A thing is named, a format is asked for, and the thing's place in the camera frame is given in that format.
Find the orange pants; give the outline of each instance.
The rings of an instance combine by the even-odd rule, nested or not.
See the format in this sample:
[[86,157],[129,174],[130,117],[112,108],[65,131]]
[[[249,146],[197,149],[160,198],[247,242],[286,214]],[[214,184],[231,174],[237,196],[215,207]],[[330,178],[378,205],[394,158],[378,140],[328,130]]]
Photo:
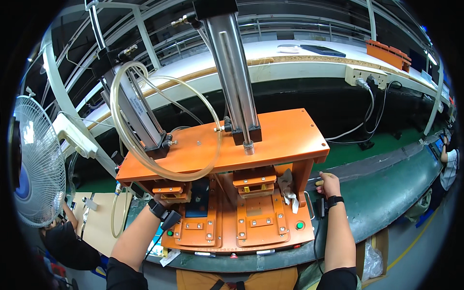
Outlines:
[[[253,273],[245,281],[245,290],[293,290],[297,279],[296,267]],[[177,270],[178,290],[210,290],[218,280],[222,278],[215,274]],[[230,289],[227,284],[220,288]]]

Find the person in white shirt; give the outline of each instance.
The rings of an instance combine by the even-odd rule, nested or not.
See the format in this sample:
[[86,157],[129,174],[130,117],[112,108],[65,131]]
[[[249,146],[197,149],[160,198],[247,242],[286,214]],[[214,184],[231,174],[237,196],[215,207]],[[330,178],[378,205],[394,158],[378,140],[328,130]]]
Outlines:
[[429,209],[432,210],[436,210],[440,205],[443,196],[456,179],[456,170],[459,167],[459,150],[456,146],[456,137],[453,138],[452,144],[450,144],[447,137],[444,137],[443,141],[440,161],[445,167],[431,186],[432,198],[430,200]]

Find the gray floor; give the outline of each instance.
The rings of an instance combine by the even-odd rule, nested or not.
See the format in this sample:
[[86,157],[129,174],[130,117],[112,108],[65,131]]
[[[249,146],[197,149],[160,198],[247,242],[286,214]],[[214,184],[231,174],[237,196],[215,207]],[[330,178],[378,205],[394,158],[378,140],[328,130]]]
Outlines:
[[[457,199],[457,187],[459,182],[455,182],[450,189],[437,213],[423,232],[422,236],[410,249],[410,251],[397,262],[388,272],[387,276],[366,287],[371,289],[396,289],[411,290],[416,289],[422,279],[427,274],[427,270],[432,266],[436,255],[439,253],[441,245],[446,237],[446,232],[452,222],[451,218],[455,210]],[[389,253],[388,264],[395,261],[419,236],[427,222],[416,228],[414,223],[403,223],[389,226]],[[76,271],[67,269],[68,278],[75,278],[80,289],[102,290],[105,289],[106,281],[89,271]],[[149,289],[175,290],[176,273],[170,267],[162,268],[160,265],[147,263],[145,265],[145,277],[148,280]],[[226,282],[243,281],[248,275],[228,274],[223,275]]]

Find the cardboard box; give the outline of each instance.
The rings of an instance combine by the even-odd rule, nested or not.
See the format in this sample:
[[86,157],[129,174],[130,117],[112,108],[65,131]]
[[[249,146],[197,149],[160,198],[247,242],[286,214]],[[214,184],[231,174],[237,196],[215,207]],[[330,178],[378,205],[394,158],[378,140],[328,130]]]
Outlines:
[[[388,267],[388,228],[381,230],[371,237],[371,245],[374,249],[382,253],[383,272],[382,275],[368,279],[362,282],[362,286],[371,284],[372,282],[379,281],[387,274]],[[362,273],[364,271],[364,255],[366,253],[366,240],[356,245],[356,274],[362,281]]]

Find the black phone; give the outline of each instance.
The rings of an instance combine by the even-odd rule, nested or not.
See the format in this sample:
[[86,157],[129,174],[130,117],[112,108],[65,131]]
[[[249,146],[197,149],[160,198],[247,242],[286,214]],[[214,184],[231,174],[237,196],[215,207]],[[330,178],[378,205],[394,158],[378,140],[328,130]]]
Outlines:
[[325,46],[302,44],[300,45],[300,47],[310,52],[315,52],[315,53],[319,53],[322,55],[330,55],[330,56],[342,57],[342,58],[346,57],[346,54],[344,54],[343,52],[338,52],[336,50],[333,50]]

